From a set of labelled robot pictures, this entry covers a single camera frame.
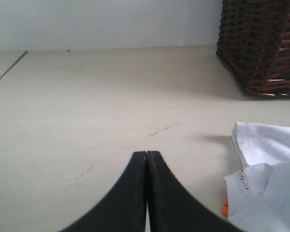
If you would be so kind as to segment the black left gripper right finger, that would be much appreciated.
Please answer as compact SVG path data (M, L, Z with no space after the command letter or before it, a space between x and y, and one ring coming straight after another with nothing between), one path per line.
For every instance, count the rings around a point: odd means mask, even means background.
M158 151L147 152L146 197L152 232L237 231L181 185Z

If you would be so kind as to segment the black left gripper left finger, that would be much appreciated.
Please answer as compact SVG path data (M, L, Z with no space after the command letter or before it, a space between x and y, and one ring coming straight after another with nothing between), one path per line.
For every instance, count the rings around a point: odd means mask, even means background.
M144 232L146 152L137 151L109 192L63 232Z

